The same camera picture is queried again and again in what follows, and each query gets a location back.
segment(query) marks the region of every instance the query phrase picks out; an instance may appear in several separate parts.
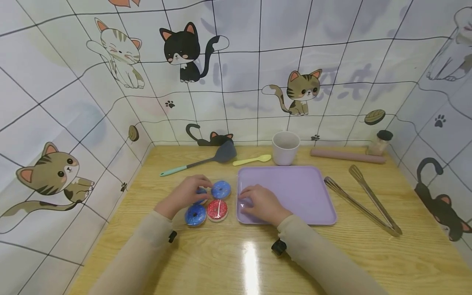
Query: beige sleeve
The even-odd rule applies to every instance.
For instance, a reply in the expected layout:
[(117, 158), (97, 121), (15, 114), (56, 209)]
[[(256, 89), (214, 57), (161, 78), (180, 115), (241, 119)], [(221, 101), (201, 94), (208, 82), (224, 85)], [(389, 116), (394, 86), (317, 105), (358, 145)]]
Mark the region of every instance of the beige sleeve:
[(172, 224), (152, 211), (99, 277), (89, 295), (140, 294), (167, 248)]
[(296, 215), (277, 227), (286, 252), (314, 277), (329, 295), (382, 295), (387, 292), (344, 252)]

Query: spice jar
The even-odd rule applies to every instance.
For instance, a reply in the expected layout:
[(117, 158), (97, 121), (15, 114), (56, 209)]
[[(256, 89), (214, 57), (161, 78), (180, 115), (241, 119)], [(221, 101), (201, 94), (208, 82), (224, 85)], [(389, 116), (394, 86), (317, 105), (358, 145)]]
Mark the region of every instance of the spice jar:
[(369, 144), (367, 154), (373, 156), (381, 156), (387, 148), (388, 143), (392, 140), (393, 134), (387, 130), (377, 132), (376, 138)]

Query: yellow spoon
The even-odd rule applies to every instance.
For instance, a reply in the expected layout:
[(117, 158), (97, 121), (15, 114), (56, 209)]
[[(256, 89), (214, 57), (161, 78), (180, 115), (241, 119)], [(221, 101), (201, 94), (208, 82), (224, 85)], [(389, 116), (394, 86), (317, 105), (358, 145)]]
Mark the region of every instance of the yellow spoon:
[(254, 161), (267, 162), (267, 161), (269, 161), (270, 159), (272, 159), (272, 156), (271, 156), (271, 155), (262, 155), (262, 156), (259, 156), (259, 157), (257, 157), (257, 158), (234, 161), (234, 162), (233, 162), (233, 166), (244, 165), (244, 164), (247, 164), (247, 163), (250, 163), (250, 162), (254, 162)]

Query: hand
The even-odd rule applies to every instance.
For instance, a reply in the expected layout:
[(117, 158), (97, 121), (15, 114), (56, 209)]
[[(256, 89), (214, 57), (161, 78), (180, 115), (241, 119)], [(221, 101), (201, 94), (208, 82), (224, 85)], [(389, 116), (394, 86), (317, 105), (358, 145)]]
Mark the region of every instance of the hand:
[(210, 198), (209, 194), (197, 194), (199, 186), (213, 187), (205, 175), (186, 177), (164, 200), (157, 203), (154, 211), (173, 219), (179, 210), (192, 205), (196, 201)]
[(285, 218), (293, 214), (282, 207), (273, 192), (261, 185), (248, 186), (238, 198), (249, 198), (254, 204), (253, 207), (242, 208), (243, 213), (254, 215), (275, 227), (278, 227)]

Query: toy donut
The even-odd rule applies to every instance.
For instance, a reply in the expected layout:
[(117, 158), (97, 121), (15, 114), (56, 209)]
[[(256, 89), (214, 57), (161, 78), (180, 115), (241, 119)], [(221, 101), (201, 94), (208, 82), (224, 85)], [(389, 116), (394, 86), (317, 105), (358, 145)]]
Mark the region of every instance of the toy donut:
[(192, 205), (185, 212), (185, 222), (188, 226), (197, 227), (206, 219), (205, 207), (201, 205)]
[(217, 181), (211, 188), (211, 194), (215, 199), (224, 199), (231, 193), (231, 186), (224, 180)]
[[(203, 187), (199, 187), (199, 188), (197, 189), (197, 194), (206, 194), (206, 193), (207, 193), (207, 191), (206, 191), (206, 189), (204, 189)], [(196, 201), (196, 202), (194, 203), (194, 205), (203, 205), (203, 204), (205, 204), (205, 203), (206, 203), (206, 199), (203, 199), (203, 200)]]
[(223, 221), (228, 215), (228, 206), (223, 200), (213, 200), (207, 206), (208, 219), (214, 222)]

